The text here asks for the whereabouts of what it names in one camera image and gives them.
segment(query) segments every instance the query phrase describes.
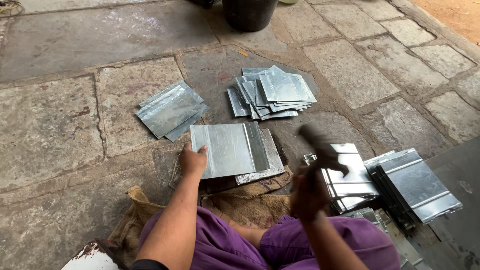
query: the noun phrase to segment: person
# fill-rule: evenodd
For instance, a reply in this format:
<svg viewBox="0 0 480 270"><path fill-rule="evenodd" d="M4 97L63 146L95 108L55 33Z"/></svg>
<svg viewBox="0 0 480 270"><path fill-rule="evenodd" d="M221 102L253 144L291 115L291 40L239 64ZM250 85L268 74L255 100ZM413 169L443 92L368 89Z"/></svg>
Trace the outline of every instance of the person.
<svg viewBox="0 0 480 270"><path fill-rule="evenodd" d="M196 153L185 144L182 179L167 207L145 225L130 270L400 269L392 241L371 222L326 216L326 186L311 190L305 167L292 180L291 207L298 219L283 216L270 229L253 229L198 207L206 151L207 146Z"/></svg>

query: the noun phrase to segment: dirt ground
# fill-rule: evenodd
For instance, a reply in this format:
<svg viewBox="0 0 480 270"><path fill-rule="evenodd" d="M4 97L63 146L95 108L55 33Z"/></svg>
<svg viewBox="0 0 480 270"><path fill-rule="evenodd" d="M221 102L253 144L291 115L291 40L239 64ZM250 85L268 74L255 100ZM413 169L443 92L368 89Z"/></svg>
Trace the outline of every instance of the dirt ground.
<svg viewBox="0 0 480 270"><path fill-rule="evenodd" d="M480 0L411 0L480 46Z"/></svg>

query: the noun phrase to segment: black bucket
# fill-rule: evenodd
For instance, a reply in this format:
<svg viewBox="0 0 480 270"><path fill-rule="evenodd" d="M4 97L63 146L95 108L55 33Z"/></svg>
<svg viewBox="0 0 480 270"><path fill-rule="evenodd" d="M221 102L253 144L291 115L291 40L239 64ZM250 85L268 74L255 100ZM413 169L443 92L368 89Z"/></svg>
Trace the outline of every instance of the black bucket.
<svg viewBox="0 0 480 270"><path fill-rule="evenodd" d="M278 0L222 0L229 25L240 31L260 31L272 19Z"/></svg>

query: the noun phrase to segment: hand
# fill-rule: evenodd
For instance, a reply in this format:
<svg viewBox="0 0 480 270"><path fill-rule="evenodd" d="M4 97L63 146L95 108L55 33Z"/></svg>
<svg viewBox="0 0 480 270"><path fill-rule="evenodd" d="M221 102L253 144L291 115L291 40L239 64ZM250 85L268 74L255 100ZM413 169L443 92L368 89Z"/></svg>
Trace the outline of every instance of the hand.
<svg viewBox="0 0 480 270"><path fill-rule="evenodd" d="M195 176L202 177L202 174L207 168L207 149L208 147L202 146L198 153L192 150L192 144L186 143L183 146L183 150L180 154L180 167L182 176Z"/></svg>
<svg viewBox="0 0 480 270"><path fill-rule="evenodd" d="M316 181L309 185L307 172L313 167L301 166L293 175L293 193L290 197L293 213L303 222L314 221L318 212L330 203L330 194L321 171L316 171Z"/></svg>

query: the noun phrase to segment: purple pants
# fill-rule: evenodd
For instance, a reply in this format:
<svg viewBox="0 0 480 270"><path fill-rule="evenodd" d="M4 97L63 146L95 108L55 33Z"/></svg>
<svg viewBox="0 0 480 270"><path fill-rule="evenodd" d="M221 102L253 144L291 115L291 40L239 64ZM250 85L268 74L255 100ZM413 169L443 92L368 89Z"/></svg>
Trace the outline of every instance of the purple pants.
<svg viewBox="0 0 480 270"><path fill-rule="evenodd" d="M139 250L162 212L145 224ZM369 270L400 270L394 244L371 222L344 217L328 219ZM283 216L265 232L259 251L225 221L198 207L192 270L269 270L269 265L283 270L319 269L300 220Z"/></svg>

